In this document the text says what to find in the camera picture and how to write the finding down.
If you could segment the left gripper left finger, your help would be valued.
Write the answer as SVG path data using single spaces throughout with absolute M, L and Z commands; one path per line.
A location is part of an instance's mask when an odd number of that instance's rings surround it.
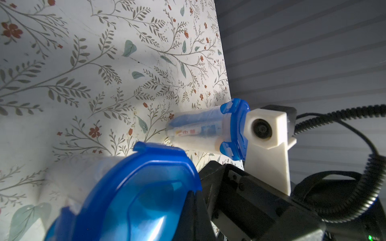
M 172 241 L 195 241 L 195 220 L 196 197 L 193 191 L 189 191 Z

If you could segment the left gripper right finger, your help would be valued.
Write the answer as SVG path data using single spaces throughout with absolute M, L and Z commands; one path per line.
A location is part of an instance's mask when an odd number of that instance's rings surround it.
M 215 241 L 216 236 L 212 228 L 206 203 L 201 191 L 196 191 L 194 206 L 194 240 Z

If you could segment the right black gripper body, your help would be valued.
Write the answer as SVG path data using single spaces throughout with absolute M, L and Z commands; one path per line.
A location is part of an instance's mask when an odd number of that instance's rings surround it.
M 309 204 L 339 204 L 351 194 L 361 174 L 352 171 L 325 171 L 292 184 L 292 196 Z M 325 241 L 384 241 L 386 215 L 377 199 L 359 218 L 341 224 L 326 224 Z

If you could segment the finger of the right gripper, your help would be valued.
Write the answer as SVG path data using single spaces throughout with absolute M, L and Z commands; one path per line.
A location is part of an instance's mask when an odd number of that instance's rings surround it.
M 323 240 L 313 211 L 238 167 L 210 161 L 199 176 L 209 219 L 227 240 Z

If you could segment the blue-lid clear jar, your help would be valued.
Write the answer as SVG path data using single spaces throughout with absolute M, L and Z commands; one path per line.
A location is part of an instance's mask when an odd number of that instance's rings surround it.
M 74 155 L 46 176 L 66 199 L 47 241 L 170 241 L 189 192 L 202 190 L 184 150 L 137 142 L 128 157 Z
M 166 126 L 171 143 L 184 150 L 224 155 L 234 161 L 246 159 L 244 137 L 249 104 L 235 98 L 220 106 L 175 114 Z

